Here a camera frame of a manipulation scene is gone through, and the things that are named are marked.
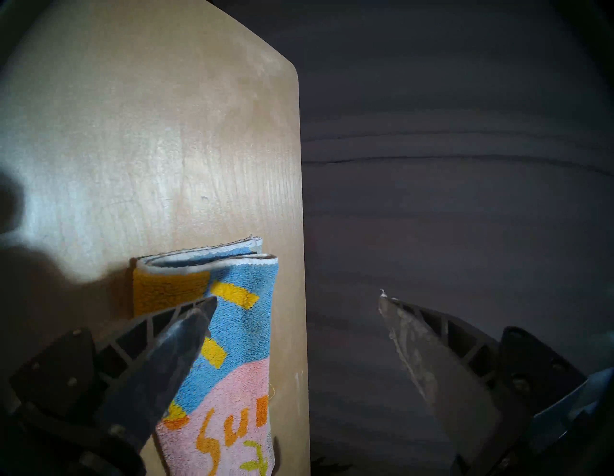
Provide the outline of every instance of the colorful towel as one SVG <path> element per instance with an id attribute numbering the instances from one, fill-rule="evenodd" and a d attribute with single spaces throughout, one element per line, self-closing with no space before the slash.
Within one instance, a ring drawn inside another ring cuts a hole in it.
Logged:
<path id="1" fill-rule="evenodd" d="M 135 316 L 217 296 L 201 355 L 158 424 L 173 476 L 269 476 L 271 299 L 275 256 L 262 239 L 148 256 L 133 274 Z"/>

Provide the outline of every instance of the wooden panel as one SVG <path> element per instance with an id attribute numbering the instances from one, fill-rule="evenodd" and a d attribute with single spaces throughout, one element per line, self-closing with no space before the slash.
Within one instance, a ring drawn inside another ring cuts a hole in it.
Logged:
<path id="1" fill-rule="evenodd" d="M 0 81 L 3 381 L 74 326 L 100 337 L 121 326 L 130 258 L 253 233 L 280 263 L 278 474 L 308 474 L 294 67 L 204 1 L 58 1 Z"/>

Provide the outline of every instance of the gray floor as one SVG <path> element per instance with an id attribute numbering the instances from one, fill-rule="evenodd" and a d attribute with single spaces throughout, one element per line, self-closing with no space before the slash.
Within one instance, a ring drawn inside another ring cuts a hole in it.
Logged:
<path id="1" fill-rule="evenodd" d="M 525 327 L 586 372 L 612 361 L 612 97 L 545 2 L 431 5 L 226 8 L 297 68 L 312 450 L 351 474 L 454 454 L 382 287 L 495 338 Z"/>

